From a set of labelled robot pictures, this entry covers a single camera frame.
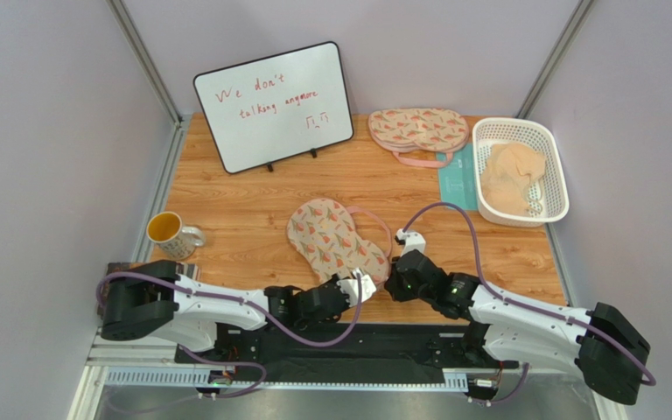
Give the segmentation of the floral mesh laundry bag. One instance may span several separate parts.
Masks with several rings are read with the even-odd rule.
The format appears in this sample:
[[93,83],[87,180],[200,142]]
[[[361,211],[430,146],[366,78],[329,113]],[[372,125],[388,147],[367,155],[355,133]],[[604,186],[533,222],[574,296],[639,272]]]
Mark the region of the floral mesh laundry bag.
[[333,199],[305,202],[286,223],[288,242],[308,262],[322,284],[332,277],[349,277],[356,269],[377,286],[389,279],[392,245],[382,248],[360,236],[355,214],[371,218],[392,240],[388,225],[375,214]]

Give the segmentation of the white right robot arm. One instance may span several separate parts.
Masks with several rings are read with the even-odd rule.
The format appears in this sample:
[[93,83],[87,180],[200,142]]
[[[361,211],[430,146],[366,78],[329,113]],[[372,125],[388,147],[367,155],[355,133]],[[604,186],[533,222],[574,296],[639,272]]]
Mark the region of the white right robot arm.
[[447,273],[417,250],[393,259],[385,289],[397,302],[420,300],[447,319],[468,321],[469,354],[570,374],[623,405],[636,404],[647,381],[651,346],[609,304],[586,310],[523,297]]

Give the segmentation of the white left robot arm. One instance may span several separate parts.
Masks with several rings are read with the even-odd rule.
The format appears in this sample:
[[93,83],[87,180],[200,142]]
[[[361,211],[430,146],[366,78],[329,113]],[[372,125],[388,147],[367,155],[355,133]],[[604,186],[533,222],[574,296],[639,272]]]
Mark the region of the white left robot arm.
[[198,282],[162,260],[107,274],[97,285],[101,337],[131,341],[156,337],[195,352],[215,347],[221,325],[243,331],[274,326],[308,347],[332,347],[346,338],[315,341],[300,335],[309,326],[334,323],[349,309],[360,311],[368,298],[364,276],[335,276],[316,288],[270,286],[236,290]]

